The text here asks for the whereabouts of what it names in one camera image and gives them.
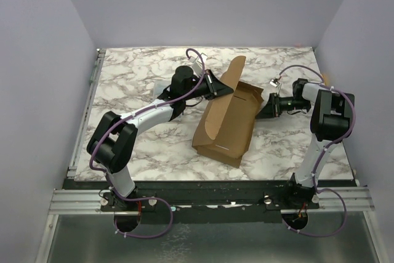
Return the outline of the brown cardboard box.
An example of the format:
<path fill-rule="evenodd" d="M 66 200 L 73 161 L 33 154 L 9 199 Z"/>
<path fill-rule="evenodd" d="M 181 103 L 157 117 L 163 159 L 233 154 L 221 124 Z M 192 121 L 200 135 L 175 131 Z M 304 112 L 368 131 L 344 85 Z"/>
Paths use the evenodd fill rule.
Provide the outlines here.
<path fill-rule="evenodd" d="M 201 117 L 192 140 L 199 155 L 238 168 L 249 150 L 255 116 L 262 106 L 263 89 L 240 80 L 246 62 L 235 57 L 220 82 L 233 93 L 211 100 Z"/>

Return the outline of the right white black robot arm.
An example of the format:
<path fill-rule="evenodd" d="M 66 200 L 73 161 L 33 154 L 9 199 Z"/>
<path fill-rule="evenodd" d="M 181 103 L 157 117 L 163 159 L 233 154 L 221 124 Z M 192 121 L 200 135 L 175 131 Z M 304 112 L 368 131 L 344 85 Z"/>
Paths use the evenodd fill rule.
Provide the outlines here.
<path fill-rule="evenodd" d="M 304 160 L 284 188 L 272 197 L 274 203 L 297 208 L 312 201 L 329 155 L 352 133 L 354 99 L 353 94 L 341 94 L 303 78 L 293 82 L 291 97 L 281 97 L 277 93 L 269 95 L 267 104 L 255 116 L 257 120 L 278 118 L 289 111 L 313 110 L 310 120 L 312 138 Z"/>

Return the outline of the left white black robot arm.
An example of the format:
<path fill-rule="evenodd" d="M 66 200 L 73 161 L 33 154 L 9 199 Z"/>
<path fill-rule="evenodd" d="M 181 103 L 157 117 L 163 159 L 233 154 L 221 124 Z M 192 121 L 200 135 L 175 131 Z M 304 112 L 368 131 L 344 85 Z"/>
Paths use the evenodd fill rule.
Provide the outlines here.
<path fill-rule="evenodd" d="M 109 111 L 100 120 L 87 144 L 90 166 L 106 174 L 108 183 L 116 192 L 115 203 L 122 210 L 130 210 L 136 202 L 135 183 L 127 164 L 132 156 L 135 141 L 141 133 L 180 116 L 187 107 L 187 100 L 202 97 L 216 99 L 234 93 L 235 88 L 221 82 L 211 70 L 196 76 L 189 66 L 179 66 L 171 83 L 148 106 L 128 115 Z"/>

